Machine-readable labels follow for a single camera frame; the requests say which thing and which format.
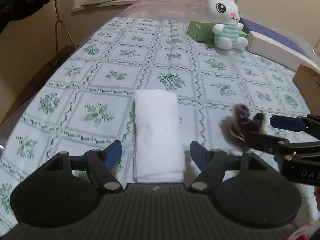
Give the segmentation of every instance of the bunny head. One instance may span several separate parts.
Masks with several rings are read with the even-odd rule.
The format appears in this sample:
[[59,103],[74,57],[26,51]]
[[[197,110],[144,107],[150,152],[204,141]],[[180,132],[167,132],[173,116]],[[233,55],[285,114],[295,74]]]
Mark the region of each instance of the bunny head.
[[207,18],[213,24],[234,24],[240,20],[235,0],[204,0],[207,7]]

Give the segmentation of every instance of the ridged black surface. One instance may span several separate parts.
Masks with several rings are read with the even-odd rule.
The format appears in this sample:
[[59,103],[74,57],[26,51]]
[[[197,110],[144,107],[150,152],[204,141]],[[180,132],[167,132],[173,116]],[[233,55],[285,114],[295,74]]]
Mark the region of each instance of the ridged black surface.
[[105,195],[85,219],[61,228],[33,228],[20,223],[3,240],[283,240],[295,231],[288,224],[257,229],[222,216],[206,195],[183,185],[131,184]]

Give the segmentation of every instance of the bunny eye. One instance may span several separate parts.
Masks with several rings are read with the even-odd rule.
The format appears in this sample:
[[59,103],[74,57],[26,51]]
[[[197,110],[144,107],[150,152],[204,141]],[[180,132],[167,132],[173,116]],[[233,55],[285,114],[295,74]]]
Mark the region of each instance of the bunny eye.
[[225,7],[225,5],[224,4],[222,4],[222,3],[218,3],[217,4],[217,11],[219,12],[219,13],[225,13],[226,12],[226,7]]

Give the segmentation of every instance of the wooden floor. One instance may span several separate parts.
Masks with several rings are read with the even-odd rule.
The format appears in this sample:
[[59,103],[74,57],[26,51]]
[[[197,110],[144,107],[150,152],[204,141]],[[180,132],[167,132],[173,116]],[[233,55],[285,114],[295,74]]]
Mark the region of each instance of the wooden floor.
[[20,106],[28,101],[33,95],[35,95],[48,81],[48,79],[54,74],[54,72],[68,59],[68,57],[75,51],[73,46],[67,46],[62,49],[58,55],[45,64],[40,71],[34,76],[34,78],[25,87],[22,93],[18,96],[16,101],[12,104],[11,108],[5,115],[3,121],[11,116]]

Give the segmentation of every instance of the green box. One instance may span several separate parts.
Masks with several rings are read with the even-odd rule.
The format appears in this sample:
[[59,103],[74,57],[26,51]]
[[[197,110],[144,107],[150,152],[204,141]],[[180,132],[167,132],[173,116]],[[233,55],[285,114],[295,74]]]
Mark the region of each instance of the green box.
[[[213,42],[214,33],[212,32],[213,24],[208,22],[190,21],[187,33],[195,41]],[[247,37],[247,33],[239,31],[239,37]]]

